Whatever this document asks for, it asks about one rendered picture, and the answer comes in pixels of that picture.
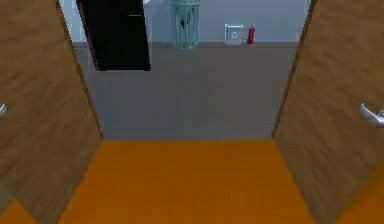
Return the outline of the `white square box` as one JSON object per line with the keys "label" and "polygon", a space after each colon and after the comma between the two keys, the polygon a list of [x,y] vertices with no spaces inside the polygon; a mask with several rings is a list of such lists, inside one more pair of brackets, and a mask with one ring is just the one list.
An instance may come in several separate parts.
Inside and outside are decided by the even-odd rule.
{"label": "white square box", "polygon": [[226,45],[240,45],[244,40],[244,25],[226,24],[224,37]]}

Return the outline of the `brown wooden room door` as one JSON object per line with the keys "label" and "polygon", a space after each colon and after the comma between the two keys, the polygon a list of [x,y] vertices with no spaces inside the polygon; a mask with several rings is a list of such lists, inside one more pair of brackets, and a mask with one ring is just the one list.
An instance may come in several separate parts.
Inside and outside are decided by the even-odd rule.
{"label": "brown wooden room door", "polygon": [[384,0],[312,0],[273,132],[314,224],[336,224],[384,162]]}
{"label": "brown wooden room door", "polygon": [[101,141],[59,0],[0,0],[0,184],[58,224]]}

